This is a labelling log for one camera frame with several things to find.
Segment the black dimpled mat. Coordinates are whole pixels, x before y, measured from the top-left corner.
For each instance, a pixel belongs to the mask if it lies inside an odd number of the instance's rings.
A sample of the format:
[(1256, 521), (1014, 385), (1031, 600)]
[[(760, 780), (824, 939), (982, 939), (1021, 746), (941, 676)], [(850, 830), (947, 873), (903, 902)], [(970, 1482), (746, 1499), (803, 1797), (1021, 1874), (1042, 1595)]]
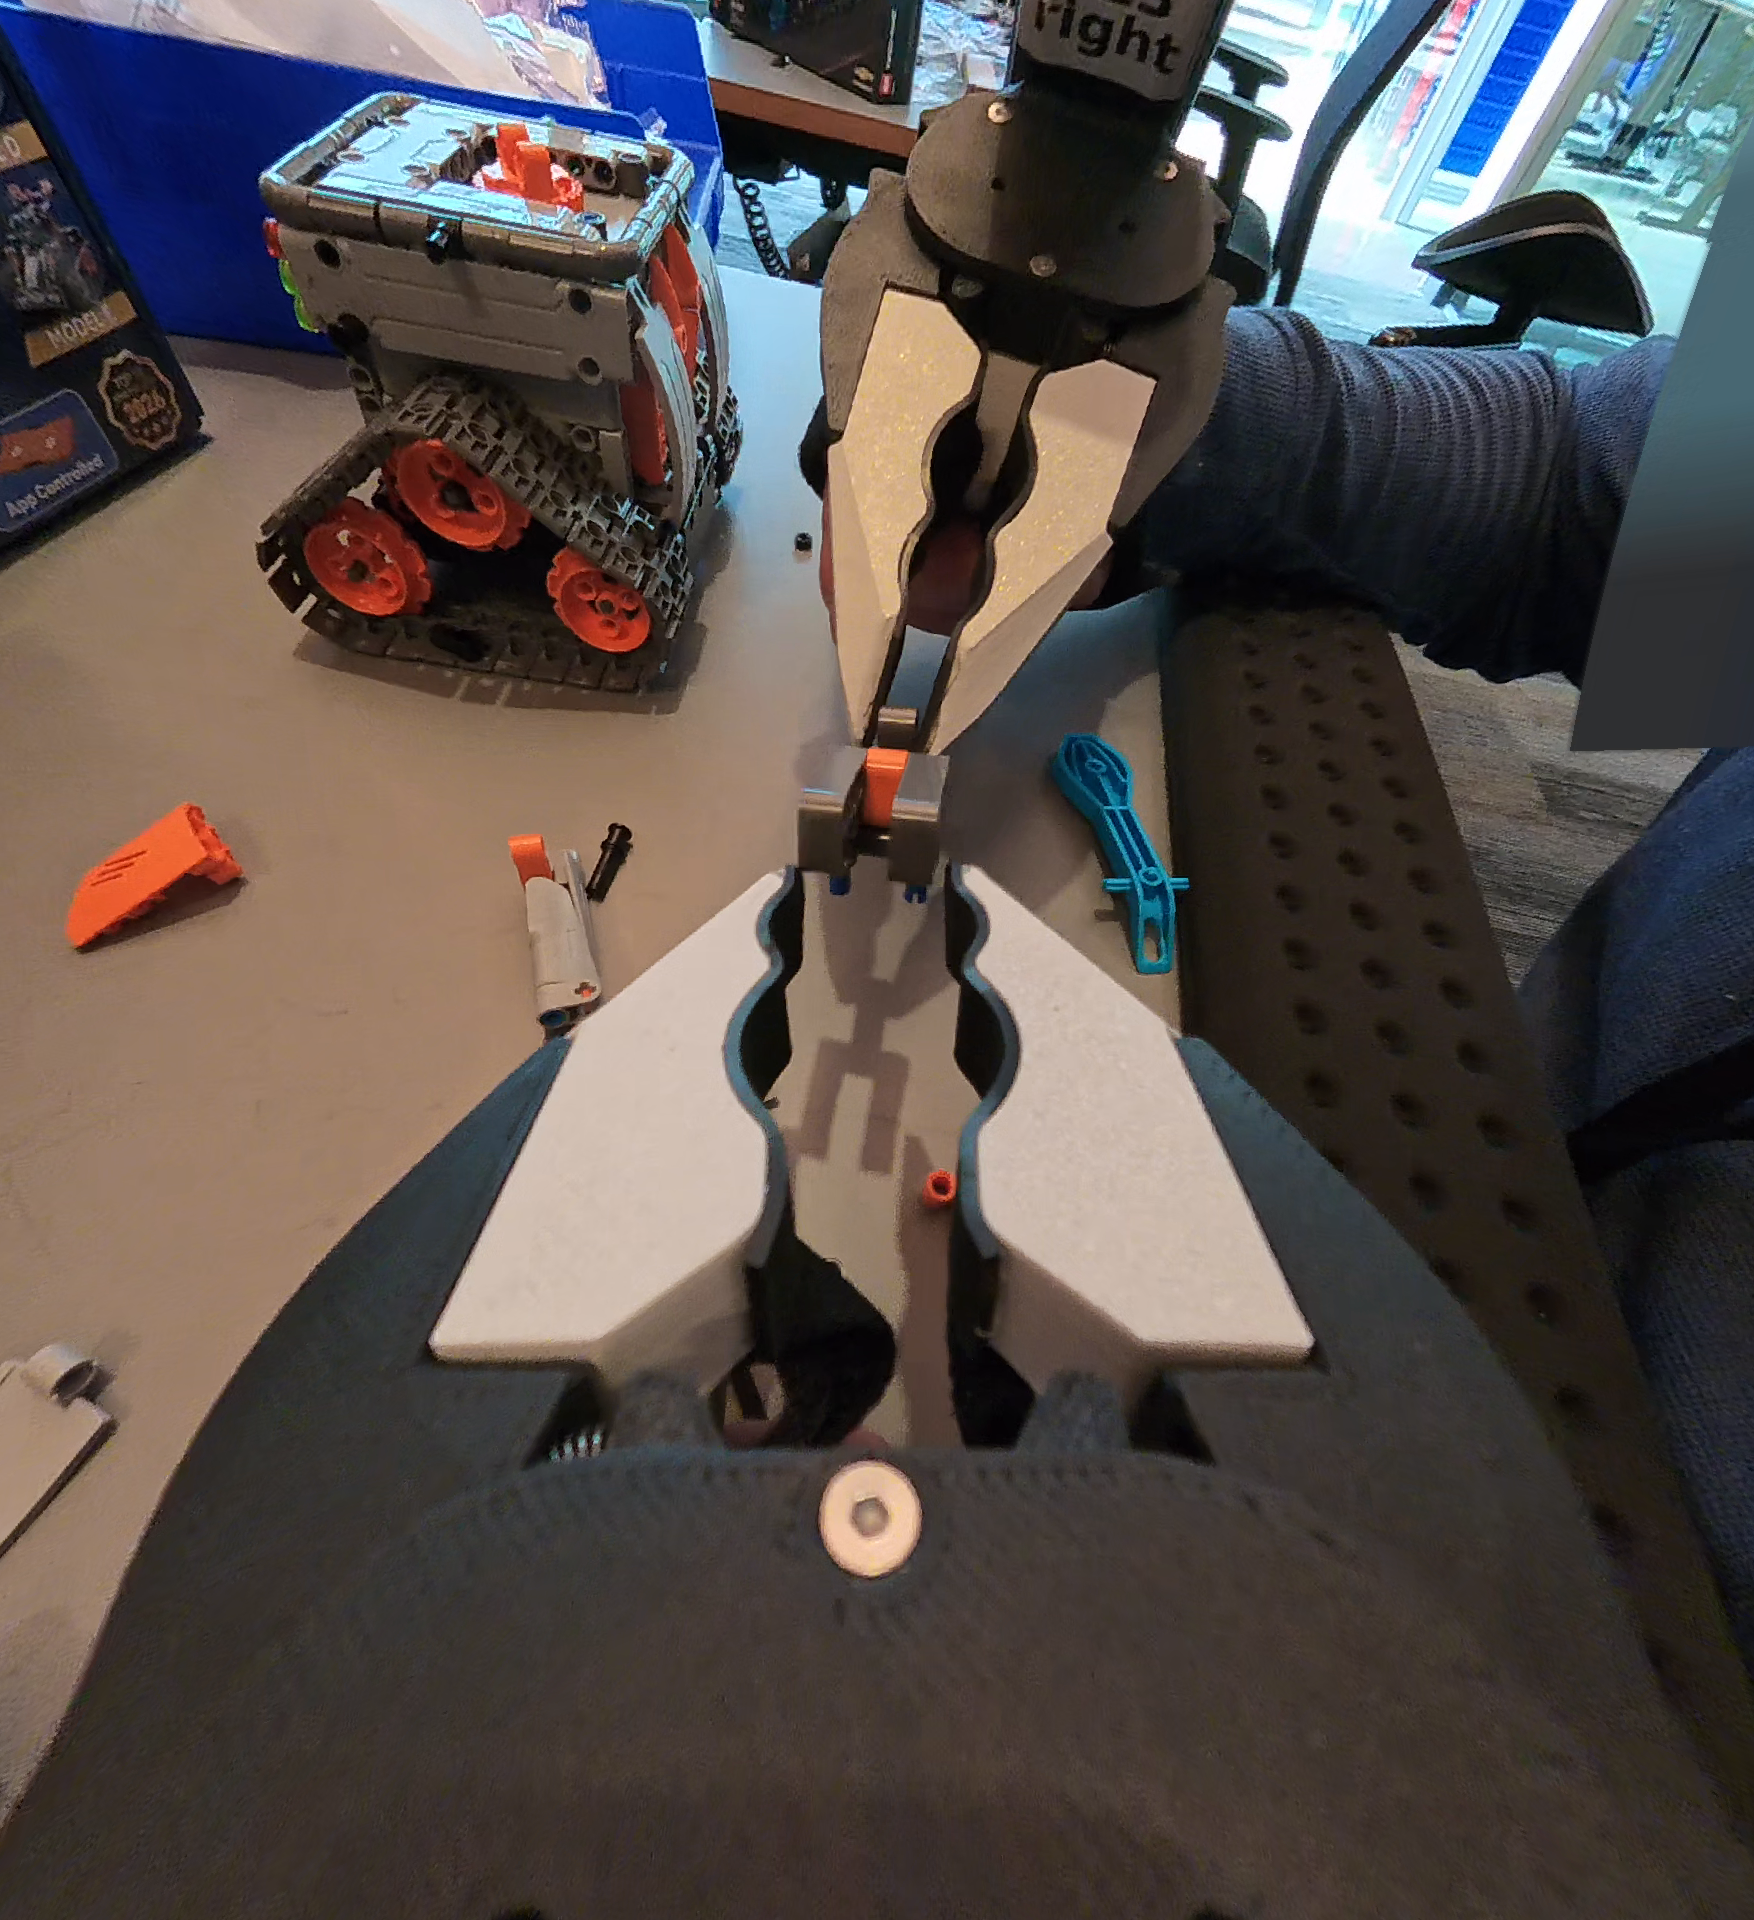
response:
[(1224, 608), (1160, 649), (1186, 1031), (1411, 1247), (1435, 1331), (1357, 1418), (1428, 1582), (1642, 1804), (1635, 1851), (1754, 1918), (1754, 1693), (1676, 1491), (1391, 638)]

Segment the blue storage bin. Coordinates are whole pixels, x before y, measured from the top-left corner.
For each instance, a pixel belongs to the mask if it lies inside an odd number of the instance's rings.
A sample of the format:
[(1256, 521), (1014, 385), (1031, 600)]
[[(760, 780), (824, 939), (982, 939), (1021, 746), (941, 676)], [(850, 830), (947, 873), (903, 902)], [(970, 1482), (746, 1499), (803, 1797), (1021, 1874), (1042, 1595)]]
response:
[(403, 79), (386, 59), (295, 59), (14, 4), (0, 4), (0, 31), (172, 340), (329, 357), (295, 326), (263, 254), (263, 166), (382, 91), (524, 108), (508, 95)]

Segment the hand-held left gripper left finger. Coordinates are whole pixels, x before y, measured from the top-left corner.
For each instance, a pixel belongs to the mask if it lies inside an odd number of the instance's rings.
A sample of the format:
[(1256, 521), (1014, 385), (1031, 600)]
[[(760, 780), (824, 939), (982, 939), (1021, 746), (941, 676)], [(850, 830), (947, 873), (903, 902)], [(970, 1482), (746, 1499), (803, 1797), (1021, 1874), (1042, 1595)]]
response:
[(429, 1334), (439, 1363), (729, 1374), (789, 1194), (743, 1019), (799, 908), (769, 873), (582, 1019)]

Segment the grey beam assembly orange bush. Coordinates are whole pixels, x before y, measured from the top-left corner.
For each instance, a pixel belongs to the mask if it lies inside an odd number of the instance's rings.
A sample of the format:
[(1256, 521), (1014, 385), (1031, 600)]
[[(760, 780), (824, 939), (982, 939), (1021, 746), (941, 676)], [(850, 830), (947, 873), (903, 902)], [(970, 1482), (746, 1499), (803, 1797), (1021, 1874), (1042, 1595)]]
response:
[(907, 902), (924, 902), (941, 858), (947, 757), (917, 746), (920, 710), (881, 706), (874, 744), (832, 746), (796, 800), (796, 867), (850, 888), (861, 855), (881, 858)]

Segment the cyan plastic separator tool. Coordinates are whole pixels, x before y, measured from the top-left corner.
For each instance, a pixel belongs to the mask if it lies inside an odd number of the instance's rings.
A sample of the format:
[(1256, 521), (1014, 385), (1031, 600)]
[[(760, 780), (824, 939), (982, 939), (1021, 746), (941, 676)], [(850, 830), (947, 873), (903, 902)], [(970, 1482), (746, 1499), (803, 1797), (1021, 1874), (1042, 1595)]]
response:
[(1105, 894), (1125, 905), (1138, 974), (1175, 968), (1175, 912), (1189, 880), (1156, 853), (1132, 807), (1132, 767), (1095, 732), (1071, 732), (1051, 761), (1066, 804), (1084, 817), (1105, 860)]

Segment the person's right hand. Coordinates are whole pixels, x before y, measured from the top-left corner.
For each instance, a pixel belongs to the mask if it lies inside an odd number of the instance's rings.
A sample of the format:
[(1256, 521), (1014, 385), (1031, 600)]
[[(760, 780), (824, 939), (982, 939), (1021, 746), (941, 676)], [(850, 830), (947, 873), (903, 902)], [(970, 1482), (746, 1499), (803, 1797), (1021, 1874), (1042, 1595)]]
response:
[(984, 598), (990, 532), (972, 519), (940, 519), (911, 563), (907, 625), (950, 638)]

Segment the orange wedge brick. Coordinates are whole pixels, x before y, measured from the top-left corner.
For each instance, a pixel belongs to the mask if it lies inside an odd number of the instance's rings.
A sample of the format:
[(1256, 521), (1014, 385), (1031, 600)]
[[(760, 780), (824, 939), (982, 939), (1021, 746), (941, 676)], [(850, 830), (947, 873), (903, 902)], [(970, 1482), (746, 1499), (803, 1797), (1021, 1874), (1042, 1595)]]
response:
[(91, 948), (160, 908), (185, 880), (231, 885), (241, 863), (205, 810), (179, 804), (80, 877), (66, 917), (71, 948)]

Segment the tracked toy robot vehicle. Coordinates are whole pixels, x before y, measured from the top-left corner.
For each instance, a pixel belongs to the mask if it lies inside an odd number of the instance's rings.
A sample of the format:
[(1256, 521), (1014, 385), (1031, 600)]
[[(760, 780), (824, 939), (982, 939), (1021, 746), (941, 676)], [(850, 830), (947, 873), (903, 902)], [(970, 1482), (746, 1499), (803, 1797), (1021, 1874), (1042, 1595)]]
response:
[(262, 521), (281, 608), (375, 659), (662, 690), (691, 539), (739, 455), (691, 160), (385, 91), (259, 195), (360, 411)]

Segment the blue robot kit box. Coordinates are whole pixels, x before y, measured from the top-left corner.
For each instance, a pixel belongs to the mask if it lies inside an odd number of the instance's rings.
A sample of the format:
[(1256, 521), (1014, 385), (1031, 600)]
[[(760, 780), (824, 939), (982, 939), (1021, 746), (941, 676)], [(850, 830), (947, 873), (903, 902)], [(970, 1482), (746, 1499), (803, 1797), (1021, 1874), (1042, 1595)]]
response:
[(0, 556), (198, 440), (189, 383), (0, 34)]

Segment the white paper sheets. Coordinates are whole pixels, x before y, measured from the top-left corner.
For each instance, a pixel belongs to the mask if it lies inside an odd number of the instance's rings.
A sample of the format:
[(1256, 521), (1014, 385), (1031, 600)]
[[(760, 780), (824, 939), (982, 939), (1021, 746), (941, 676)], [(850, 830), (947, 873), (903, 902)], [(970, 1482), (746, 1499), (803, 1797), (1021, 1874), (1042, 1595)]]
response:
[(390, 71), (403, 42), (429, 83), (531, 103), (668, 113), (708, 106), (696, 11), (682, 4), (379, 4)]

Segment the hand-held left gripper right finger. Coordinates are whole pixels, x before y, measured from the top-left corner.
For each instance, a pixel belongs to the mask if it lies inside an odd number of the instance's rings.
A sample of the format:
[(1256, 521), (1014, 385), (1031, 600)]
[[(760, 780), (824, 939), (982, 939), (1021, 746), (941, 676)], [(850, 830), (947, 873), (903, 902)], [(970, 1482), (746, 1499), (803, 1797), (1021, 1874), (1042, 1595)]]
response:
[(1140, 1001), (975, 867), (961, 981), (1008, 1018), (1008, 1089), (961, 1147), (995, 1263), (987, 1335), (1018, 1374), (1297, 1364), (1311, 1335), (1224, 1139)]

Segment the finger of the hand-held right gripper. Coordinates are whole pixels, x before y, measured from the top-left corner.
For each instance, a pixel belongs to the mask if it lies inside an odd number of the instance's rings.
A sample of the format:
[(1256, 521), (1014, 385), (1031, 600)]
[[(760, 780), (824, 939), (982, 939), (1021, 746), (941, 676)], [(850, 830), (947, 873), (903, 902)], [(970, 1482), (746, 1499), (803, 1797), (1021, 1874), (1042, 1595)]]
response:
[(1153, 391), (1153, 375), (1105, 358), (1037, 385), (1028, 484), (984, 535), (984, 592), (950, 640), (923, 751), (947, 751), (982, 719), (1105, 561)]
[(886, 287), (839, 442), (824, 452), (832, 625), (850, 734), (866, 737), (903, 638), (911, 549), (934, 516), (931, 452), (982, 353), (931, 297)]

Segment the black office chair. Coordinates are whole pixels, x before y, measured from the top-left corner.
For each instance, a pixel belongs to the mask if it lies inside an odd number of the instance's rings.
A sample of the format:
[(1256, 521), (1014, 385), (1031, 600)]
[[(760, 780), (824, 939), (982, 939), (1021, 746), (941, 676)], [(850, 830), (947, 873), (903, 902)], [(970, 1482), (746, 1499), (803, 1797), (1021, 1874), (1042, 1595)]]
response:
[[(1383, 85), (1438, 24), (1439, 4), (1388, 4), (1328, 79), (1311, 113), (1273, 237), (1269, 301), (1293, 301), (1320, 203), (1346, 142)], [(1582, 326), (1642, 340), (1653, 328), (1644, 290), (1606, 212), (1578, 190), (1536, 190), (1444, 230), (1411, 259), (1454, 294), (1489, 300), (1484, 326), (1391, 326), (1377, 347), (1515, 347), (1533, 321)]]

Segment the grey panel assembly orange connector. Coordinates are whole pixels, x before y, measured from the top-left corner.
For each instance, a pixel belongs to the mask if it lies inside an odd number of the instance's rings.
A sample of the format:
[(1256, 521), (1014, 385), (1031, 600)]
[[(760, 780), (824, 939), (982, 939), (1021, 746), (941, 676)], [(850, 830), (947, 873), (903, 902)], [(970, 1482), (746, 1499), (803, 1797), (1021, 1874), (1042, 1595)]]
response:
[(545, 1035), (562, 1035), (599, 1005), (599, 962), (591, 902), (575, 848), (548, 853), (544, 836), (507, 841), (525, 901), (534, 1015)]

